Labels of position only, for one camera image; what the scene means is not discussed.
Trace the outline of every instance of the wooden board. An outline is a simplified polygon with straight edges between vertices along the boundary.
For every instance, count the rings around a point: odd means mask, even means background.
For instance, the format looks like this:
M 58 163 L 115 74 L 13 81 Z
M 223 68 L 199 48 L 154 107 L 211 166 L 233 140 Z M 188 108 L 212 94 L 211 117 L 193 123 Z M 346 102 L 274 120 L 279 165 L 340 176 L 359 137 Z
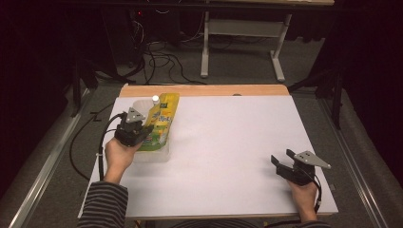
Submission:
M 166 92 L 181 96 L 289 95 L 284 85 L 125 85 L 119 97 L 147 97 Z
M 218 0 L 210 2 L 267 3 L 306 6 L 332 6 L 335 3 L 334 0 Z

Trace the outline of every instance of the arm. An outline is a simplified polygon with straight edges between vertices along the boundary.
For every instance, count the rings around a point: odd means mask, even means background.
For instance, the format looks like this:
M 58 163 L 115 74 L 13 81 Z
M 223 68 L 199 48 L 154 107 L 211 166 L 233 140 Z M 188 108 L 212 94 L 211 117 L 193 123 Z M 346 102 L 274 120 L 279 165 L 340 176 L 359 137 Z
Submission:
M 329 224 L 318 221 L 315 212 L 315 199 L 317 196 L 317 187 L 313 182 L 299 186 L 293 182 L 287 181 L 293 194 L 293 200 L 296 203 L 301 224 L 296 227 L 322 228 L 330 227 Z
M 77 227 L 124 227 L 128 194 L 119 183 L 140 146 L 127 147 L 115 138 L 106 144 L 104 181 L 90 185 Z

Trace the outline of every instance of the white table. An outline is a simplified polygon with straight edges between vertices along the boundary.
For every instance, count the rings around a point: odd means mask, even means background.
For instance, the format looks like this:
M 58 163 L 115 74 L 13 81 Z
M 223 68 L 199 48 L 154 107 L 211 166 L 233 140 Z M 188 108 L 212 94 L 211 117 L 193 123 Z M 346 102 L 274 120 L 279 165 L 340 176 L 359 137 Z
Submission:
M 150 97 L 118 98 L 111 116 L 141 99 Z M 112 136 L 108 133 L 106 142 Z M 121 185 L 128 188 L 128 219 L 254 218 L 297 212 L 288 184 L 270 163 L 274 155 L 292 165 L 287 148 L 314 152 L 291 96 L 181 96 L 169 138 L 168 162 L 133 163 L 126 170 Z M 323 188 L 319 213 L 336 213 L 320 168 L 317 176 Z M 98 180 L 96 162 L 90 181 Z

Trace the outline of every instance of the black curtain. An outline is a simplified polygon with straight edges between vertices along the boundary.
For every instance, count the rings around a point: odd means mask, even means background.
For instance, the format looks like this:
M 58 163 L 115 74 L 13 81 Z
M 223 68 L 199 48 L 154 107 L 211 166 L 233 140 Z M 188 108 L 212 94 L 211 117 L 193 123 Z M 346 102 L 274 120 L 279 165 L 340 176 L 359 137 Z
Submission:
M 310 77 L 342 69 L 343 86 L 358 117 L 402 185 L 402 3 L 346 0 L 343 8 L 359 11 L 338 16 Z
M 72 56 L 45 1 L 0 3 L 0 197 L 67 104 Z

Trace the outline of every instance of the clear plastic box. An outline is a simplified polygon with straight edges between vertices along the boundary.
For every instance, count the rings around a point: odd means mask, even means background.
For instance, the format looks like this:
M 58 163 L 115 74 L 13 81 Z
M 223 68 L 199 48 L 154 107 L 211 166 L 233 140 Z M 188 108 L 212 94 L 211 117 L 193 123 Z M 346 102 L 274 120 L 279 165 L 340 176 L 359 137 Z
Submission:
M 133 103 L 133 108 L 145 116 L 145 120 L 148 116 L 149 109 L 154 105 L 152 99 L 142 99 Z M 169 137 L 166 139 L 166 144 L 159 150 L 154 151 L 137 151 L 134 154 L 135 163 L 162 163 L 168 162 L 170 158 L 169 152 Z

